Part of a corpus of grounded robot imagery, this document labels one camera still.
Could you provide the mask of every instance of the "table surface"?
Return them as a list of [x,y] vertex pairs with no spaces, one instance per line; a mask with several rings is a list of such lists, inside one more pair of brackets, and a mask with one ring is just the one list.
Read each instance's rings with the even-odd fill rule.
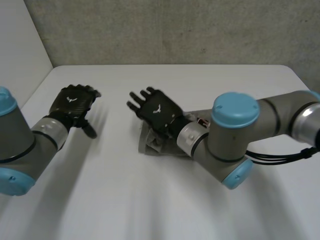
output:
[[[2,240],[306,240],[319,239],[319,155],[281,166],[255,165],[234,190],[196,162],[138,153],[141,122],[126,106],[129,92],[163,90],[185,111],[209,109],[222,93],[260,99],[306,90],[282,65],[101,65],[52,70],[22,112],[33,126],[60,89],[91,85],[102,93],[89,113],[91,140],[70,131],[25,196],[1,196]],[[250,150],[296,153],[288,136]]]

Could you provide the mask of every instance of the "screw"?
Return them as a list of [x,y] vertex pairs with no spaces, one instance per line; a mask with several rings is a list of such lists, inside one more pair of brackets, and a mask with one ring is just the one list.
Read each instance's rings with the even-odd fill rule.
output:
[[16,180],[16,178],[15,178],[14,176],[11,176],[11,177],[9,178],[9,182],[10,182],[10,183],[14,182],[15,180]]

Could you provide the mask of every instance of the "robotic hand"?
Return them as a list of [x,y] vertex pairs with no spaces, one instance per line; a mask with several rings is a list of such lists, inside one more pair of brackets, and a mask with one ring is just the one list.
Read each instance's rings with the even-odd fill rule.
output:
[[[154,131],[173,137],[186,154],[229,189],[247,178],[253,163],[287,164],[310,158],[320,150],[320,95],[315,92],[295,91],[259,100],[243,93],[224,93],[214,101],[208,132],[187,120],[162,91],[147,90],[150,94],[140,92],[145,100],[131,92],[140,108],[131,102],[127,102],[128,107]],[[251,142],[283,134],[312,147],[291,155],[247,150]]]
[[140,105],[140,108],[136,107],[130,101],[126,103],[127,106],[135,112],[138,118],[148,123],[160,136],[176,137],[180,132],[179,126],[184,127],[184,125],[190,123],[190,121],[184,117],[182,109],[162,91],[155,90],[150,86],[147,87],[146,90],[149,91],[149,93],[144,90],[140,91],[140,94],[145,100],[142,100],[133,92],[129,94],[130,97]]
[[26,194],[62,148],[71,127],[82,128],[88,137],[96,138],[85,116],[100,96],[90,86],[65,87],[49,115],[30,129],[16,100],[0,87],[0,193]]
[[99,97],[101,94],[88,85],[69,85],[63,88],[54,100],[48,117],[65,118],[68,128],[82,128],[89,138],[95,139],[97,133],[85,116]]

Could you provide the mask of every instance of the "cable bundle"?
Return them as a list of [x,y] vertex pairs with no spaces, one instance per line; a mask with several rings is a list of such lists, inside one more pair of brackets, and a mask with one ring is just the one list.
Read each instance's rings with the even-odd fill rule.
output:
[[316,154],[318,150],[315,147],[305,148],[301,152],[296,154],[289,155],[269,155],[269,154],[261,154],[252,151],[246,151],[246,155],[250,158],[259,160],[252,160],[255,164],[260,165],[281,165],[292,163],[301,159],[311,158],[312,155]]

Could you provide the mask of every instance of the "black band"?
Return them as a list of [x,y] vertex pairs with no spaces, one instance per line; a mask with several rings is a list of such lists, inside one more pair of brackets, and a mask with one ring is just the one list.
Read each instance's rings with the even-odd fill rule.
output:
[[18,155],[9,157],[7,159],[0,160],[0,164],[7,164],[7,163],[13,162],[13,161],[15,161],[17,159],[20,159],[20,158],[24,157],[25,155],[30,153],[35,148],[36,143],[37,143],[36,142],[36,138],[34,138],[33,143],[31,144],[31,146],[28,147],[25,151],[23,151],[22,153],[20,153]]
[[209,135],[209,132],[206,132],[206,133],[203,134],[201,137],[199,137],[199,139],[194,143],[194,145],[193,145],[193,147],[192,147],[192,149],[191,149],[191,153],[190,153],[191,157],[194,156],[194,153],[195,153],[195,150],[196,150],[198,144],[199,144],[205,137],[207,137],[208,135]]
[[55,146],[55,148],[58,150],[58,145],[56,143],[56,141],[50,137],[48,134],[43,133],[42,131],[32,131],[34,134],[39,134],[41,136],[44,136],[45,138],[47,138],[48,140],[50,140],[50,142],[52,142],[52,144]]
[[320,130],[318,130],[318,132],[316,133],[314,143],[315,143],[316,149],[320,151]]
[[298,115],[304,110],[306,109],[307,107],[311,106],[312,104],[317,104],[318,102],[316,101],[312,101],[312,102],[308,102],[306,103],[305,105],[303,105],[302,107],[300,107],[292,116],[290,122],[289,122],[289,126],[288,126],[288,135],[290,137],[292,137],[292,129],[294,127],[294,123],[295,123],[295,120],[296,118],[298,117]]
[[263,101],[265,101],[267,104],[269,104],[269,106],[271,107],[271,109],[273,110],[274,112],[274,115],[275,115],[275,129],[274,129],[274,133],[273,133],[273,137],[276,136],[279,131],[280,131],[280,127],[281,127],[281,121],[280,121],[280,116],[278,114],[278,111],[276,109],[276,106],[271,102],[269,101],[268,99],[261,99]]

